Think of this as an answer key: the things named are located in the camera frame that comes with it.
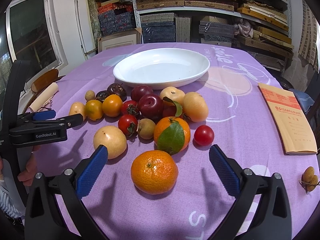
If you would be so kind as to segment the person's left hand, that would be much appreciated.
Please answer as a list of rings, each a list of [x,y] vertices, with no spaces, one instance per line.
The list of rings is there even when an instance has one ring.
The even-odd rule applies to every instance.
[[[24,186],[31,186],[33,183],[33,179],[35,177],[35,174],[37,173],[37,162],[33,152],[38,151],[40,147],[40,145],[33,147],[33,150],[31,151],[31,156],[26,163],[25,170],[23,170],[17,177],[18,180],[22,182]]]

